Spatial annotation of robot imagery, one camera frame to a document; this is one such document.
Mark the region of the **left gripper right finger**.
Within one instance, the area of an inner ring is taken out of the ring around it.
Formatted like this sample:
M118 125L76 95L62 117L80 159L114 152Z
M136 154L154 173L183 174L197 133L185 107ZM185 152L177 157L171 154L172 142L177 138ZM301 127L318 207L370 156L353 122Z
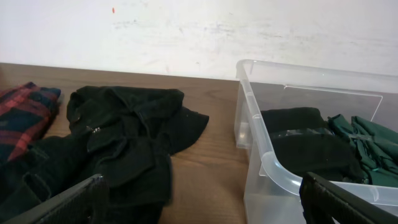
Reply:
M308 172L299 190L307 224L397 224L397 217Z

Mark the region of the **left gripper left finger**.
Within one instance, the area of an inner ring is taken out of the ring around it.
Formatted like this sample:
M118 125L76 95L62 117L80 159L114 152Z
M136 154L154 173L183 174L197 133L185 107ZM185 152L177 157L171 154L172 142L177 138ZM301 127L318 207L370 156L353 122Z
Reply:
M4 223L103 223L108 204L108 183L102 175L96 174Z

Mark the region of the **clear plastic storage bin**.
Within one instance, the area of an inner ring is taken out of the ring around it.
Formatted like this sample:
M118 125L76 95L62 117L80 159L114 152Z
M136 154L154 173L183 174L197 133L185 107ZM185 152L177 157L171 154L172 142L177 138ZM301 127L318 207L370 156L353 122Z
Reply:
M395 76L257 60L240 60L236 72L234 133L236 145L248 152L244 190L248 223L305 222L299 194L303 176L291 173L277 160L262 111L311 107L320 111L327 125L329 117L339 114L347 121L359 116L397 133ZM397 187L329 181L397 214Z

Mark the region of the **black taped garment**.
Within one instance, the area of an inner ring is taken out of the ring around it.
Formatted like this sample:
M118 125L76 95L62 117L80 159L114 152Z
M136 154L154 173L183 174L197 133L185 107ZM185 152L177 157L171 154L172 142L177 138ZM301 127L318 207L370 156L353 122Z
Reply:
M365 174L348 142L335 136L316 108L261 112L279 163L291 173L362 184Z

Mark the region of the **green garment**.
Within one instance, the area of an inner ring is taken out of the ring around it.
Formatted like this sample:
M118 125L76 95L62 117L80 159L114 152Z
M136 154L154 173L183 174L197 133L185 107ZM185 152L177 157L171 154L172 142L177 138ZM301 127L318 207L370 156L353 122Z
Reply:
M348 142L363 171L363 184L397 187L397 133L359 116L328 118L331 130Z

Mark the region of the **black crumpled garment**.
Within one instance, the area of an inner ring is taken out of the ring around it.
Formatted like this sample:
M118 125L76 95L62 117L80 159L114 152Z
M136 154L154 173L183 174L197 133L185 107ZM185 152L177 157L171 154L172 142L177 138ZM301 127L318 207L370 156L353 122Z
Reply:
M43 135L1 164L6 221L101 174L110 188L106 223L157 223L172 196L171 155L194 144L209 117L176 89L85 86L67 105L70 134Z

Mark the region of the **red navy plaid shirt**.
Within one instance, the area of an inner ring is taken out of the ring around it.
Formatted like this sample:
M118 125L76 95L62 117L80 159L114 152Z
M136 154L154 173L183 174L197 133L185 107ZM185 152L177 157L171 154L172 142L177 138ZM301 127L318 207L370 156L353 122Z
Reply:
M1 164L28 151L48 130L59 109L58 88L32 82L1 91Z

